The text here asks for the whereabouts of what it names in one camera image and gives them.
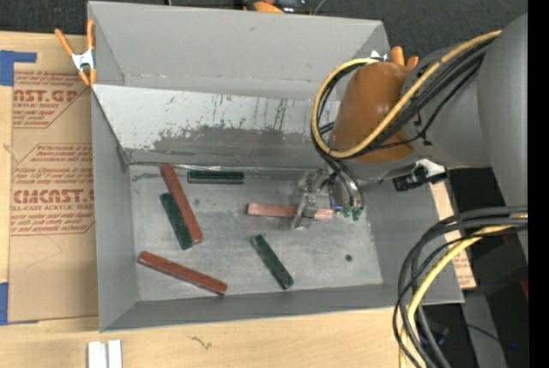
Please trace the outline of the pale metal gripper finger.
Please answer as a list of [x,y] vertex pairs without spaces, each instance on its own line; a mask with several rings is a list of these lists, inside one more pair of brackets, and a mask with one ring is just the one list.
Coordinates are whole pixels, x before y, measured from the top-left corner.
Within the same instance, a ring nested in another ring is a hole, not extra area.
[[292,218],[291,228],[293,230],[308,229],[315,218],[316,212],[314,208],[299,210]]
[[312,178],[305,178],[298,182],[296,188],[296,203],[299,208],[315,207],[317,188]]

